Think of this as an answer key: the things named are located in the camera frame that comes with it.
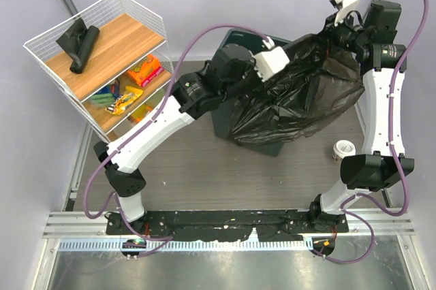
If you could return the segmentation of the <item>black trash bag roll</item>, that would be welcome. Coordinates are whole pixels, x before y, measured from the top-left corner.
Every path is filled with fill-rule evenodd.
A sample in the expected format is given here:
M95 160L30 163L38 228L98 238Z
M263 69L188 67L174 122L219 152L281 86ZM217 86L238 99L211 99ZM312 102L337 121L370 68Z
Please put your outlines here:
M69 70L81 74L85 69L93 47L99 36L99 29L93 25L87 27L82 18L77 18L56 43L72 59Z

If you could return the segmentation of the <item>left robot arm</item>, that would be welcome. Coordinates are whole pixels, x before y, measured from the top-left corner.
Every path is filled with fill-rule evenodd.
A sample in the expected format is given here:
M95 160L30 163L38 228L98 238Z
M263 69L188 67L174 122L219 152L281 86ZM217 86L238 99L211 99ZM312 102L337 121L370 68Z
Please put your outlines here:
M123 137L109 144L99 141L94 146L106 178L118 195L124 229L138 234L146 223L141 196L146 181L139 164L173 133L216 110L258 80L252 52L237 44L224 46L200 71L181 75L169 98L160 101Z

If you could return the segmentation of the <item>dark green trash bin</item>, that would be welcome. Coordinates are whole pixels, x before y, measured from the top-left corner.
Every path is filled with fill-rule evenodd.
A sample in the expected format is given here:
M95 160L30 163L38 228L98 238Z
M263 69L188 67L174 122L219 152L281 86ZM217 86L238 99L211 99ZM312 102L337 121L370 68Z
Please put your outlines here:
M254 54L257 54L264 50L264 43L262 42L261 37L238 28L230 29L227 32L220 44L220 47L222 48L228 44L237 44L239 46L243 46L248 50L252 51L252 53ZM240 146L241 148L246 148L247 150L258 152L269 157L277 157L284 146L283 142L261 146L251 146L240 144L234 138L232 138L231 116L234 109L234 102L234 99L230 99L222 103L217 110L211 112L215 135L218 138L225 140L229 143L233 143L234 145Z

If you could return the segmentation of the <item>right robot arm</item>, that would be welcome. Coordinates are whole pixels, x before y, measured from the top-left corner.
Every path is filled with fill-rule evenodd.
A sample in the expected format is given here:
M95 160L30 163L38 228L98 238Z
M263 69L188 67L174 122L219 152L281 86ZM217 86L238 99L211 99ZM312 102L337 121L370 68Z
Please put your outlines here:
M340 179L311 202L307 222L316 232L346 222L342 208L361 197L389 188L414 170L401 137L401 89L406 47L395 44L401 6L374 1L365 19L337 12L326 19L322 35L328 45L356 55L367 94L367 125L359 155L343 158Z

